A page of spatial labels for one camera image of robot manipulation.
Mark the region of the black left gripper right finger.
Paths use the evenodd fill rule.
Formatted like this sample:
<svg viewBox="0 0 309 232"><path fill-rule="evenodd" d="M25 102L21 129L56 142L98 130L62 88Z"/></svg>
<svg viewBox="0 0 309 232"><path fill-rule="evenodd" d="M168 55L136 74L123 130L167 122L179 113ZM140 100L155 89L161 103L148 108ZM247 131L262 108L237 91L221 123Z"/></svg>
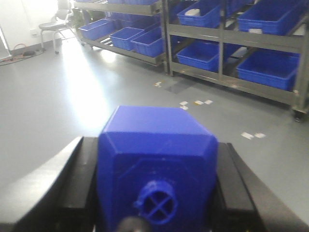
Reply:
<svg viewBox="0 0 309 232"><path fill-rule="evenodd" d="M265 228L226 143L219 143L213 194L214 232L264 232Z"/></svg>

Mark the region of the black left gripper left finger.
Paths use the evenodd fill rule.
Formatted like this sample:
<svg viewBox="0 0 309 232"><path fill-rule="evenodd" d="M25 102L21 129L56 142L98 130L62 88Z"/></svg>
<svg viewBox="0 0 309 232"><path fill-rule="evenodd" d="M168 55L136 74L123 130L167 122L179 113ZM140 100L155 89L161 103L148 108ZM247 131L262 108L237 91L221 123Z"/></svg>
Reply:
<svg viewBox="0 0 309 232"><path fill-rule="evenodd" d="M16 232L91 232L96 219L96 137L83 137L51 190Z"/></svg>

